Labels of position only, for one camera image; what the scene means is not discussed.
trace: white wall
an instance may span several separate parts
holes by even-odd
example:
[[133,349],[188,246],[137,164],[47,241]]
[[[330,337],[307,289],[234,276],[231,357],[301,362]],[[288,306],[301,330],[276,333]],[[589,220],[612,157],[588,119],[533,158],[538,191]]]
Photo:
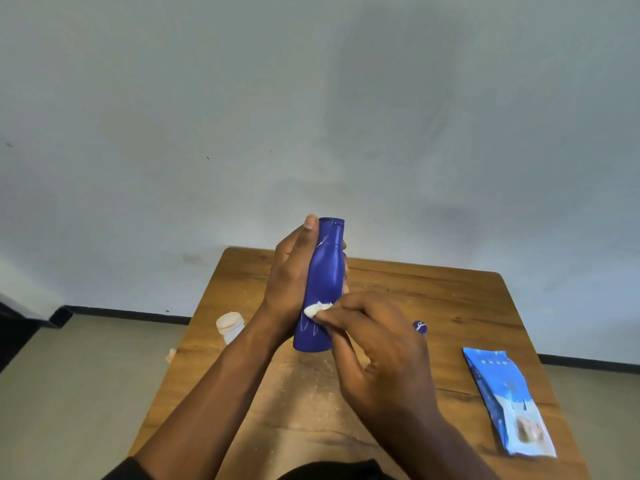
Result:
[[500,272],[540,353],[640,363],[638,19],[4,0],[1,250],[68,303],[190,315],[224,247],[339,216],[351,255]]
[[64,302],[32,276],[0,257],[0,303],[27,318],[49,320]]

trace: table top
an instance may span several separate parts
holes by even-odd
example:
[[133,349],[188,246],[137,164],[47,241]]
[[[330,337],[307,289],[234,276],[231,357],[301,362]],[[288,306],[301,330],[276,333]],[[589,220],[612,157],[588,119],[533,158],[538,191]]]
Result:
[[[258,309],[273,251],[225,250],[156,394],[131,453],[195,386],[225,346],[216,320]],[[428,325],[433,380],[445,416],[503,479],[588,479],[587,467],[504,281],[497,273],[348,258],[349,289],[391,298]],[[493,431],[462,347],[505,350],[527,380],[558,459],[509,457]],[[318,460],[375,458],[406,478],[340,396],[331,351],[276,352],[222,464],[219,479],[274,479]]]

